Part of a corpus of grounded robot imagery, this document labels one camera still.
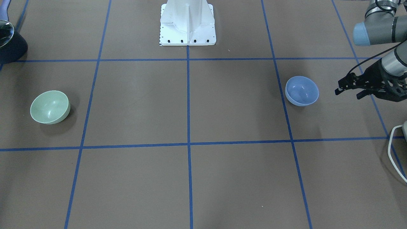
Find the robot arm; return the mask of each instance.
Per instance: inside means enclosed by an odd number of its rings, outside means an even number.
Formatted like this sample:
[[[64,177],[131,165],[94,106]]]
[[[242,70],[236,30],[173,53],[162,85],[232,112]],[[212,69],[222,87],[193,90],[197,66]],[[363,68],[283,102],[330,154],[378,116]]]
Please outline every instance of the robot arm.
[[[396,102],[407,99],[405,81],[407,78],[407,16],[394,17],[399,4],[399,0],[370,0],[365,21],[356,24],[354,28],[354,43],[360,46],[401,43],[368,67],[362,75],[357,76],[352,73],[353,68],[338,81],[336,95],[345,90],[360,88],[363,91],[357,94],[357,99],[366,95]]]

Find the bowl rim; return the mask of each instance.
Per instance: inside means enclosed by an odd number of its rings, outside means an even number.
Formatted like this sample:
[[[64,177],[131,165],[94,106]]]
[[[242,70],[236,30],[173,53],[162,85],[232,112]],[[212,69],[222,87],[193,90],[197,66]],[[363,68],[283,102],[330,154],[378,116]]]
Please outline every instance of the bowl rim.
[[[293,78],[305,78],[306,80],[310,81],[310,82],[315,86],[315,88],[317,89],[317,98],[316,98],[312,103],[300,103],[300,102],[294,100],[294,99],[291,97],[290,93],[289,93],[288,90],[287,90],[287,85],[288,85],[288,83],[289,83]],[[311,104],[315,103],[315,102],[319,99],[319,88],[318,88],[318,85],[317,85],[313,80],[311,80],[310,78],[308,78],[308,77],[306,77],[306,76],[303,76],[303,75],[296,75],[296,76],[293,76],[293,77],[291,77],[290,79],[288,79],[288,80],[287,80],[287,83],[285,84],[285,91],[287,92],[286,96],[290,97],[289,100],[295,101],[296,103],[302,104],[302,105],[305,105],[305,106],[311,105]]]
[[[64,99],[66,99],[66,101],[67,101],[67,106],[66,106],[66,108],[65,108],[65,111],[64,111],[63,114],[61,114],[61,116],[59,116],[58,118],[56,118],[56,119],[54,119],[54,120],[51,120],[51,121],[48,121],[48,122],[41,122],[41,121],[38,121],[38,120],[33,116],[33,105],[34,105],[35,101],[36,101],[38,98],[40,98],[40,97],[43,96],[44,94],[48,94],[48,93],[52,93],[52,92],[56,92],[56,93],[62,94],[62,95],[64,96]],[[39,123],[42,123],[42,124],[48,124],[48,123],[55,122],[56,120],[58,120],[58,119],[60,119],[61,117],[63,117],[63,115],[65,114],[65,112],[66,112],[67,109],[69,108],[69,106],[70,106],[70,104],[69,104],[69,99],[68,99],[68,96],[66,96],[65,93],[63,93],[62,91],[59,91],[59,90],[49,90],[49,91],[46,91],[46,92],[41,93],[40,95],[38,95],[38,96],[33,100],[33,102],[31,103],[31,106],[30,106],[30,115],[31,115],[31,118],[34,119],[36,122],[39,122]]]

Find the blue bowl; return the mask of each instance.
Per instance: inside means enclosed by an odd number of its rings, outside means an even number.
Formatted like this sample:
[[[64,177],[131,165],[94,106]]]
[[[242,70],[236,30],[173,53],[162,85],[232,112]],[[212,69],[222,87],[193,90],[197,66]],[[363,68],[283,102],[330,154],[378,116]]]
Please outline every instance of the blue bowl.
[[[285,96],[296,106],[308,106],[319,97],[319,90],[314,81],[305,76],[294,76],[287,81]]]

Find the bowl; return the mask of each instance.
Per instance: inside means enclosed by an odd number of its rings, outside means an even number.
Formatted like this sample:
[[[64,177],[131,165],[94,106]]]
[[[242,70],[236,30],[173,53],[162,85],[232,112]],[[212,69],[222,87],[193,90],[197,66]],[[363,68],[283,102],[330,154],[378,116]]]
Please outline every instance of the bowl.
[[[64,120],[71,110],[68,97],[60,91],[40,94],[30,107],[31,117],[42,124],[55,124]]]
[[[305,76],[294,76],[285,85],[285,96],[296,106],[308,106],[319,97],[319,90],[314,81]]]

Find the blue cap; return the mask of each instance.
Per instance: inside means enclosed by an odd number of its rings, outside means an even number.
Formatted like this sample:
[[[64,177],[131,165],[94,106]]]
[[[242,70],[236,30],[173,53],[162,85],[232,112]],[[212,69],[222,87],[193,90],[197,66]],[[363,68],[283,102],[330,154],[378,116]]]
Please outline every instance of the blue cap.
[[[364,22],[358,23],[353,29],[353,43],[358,46],[369,46],[368,31]]]

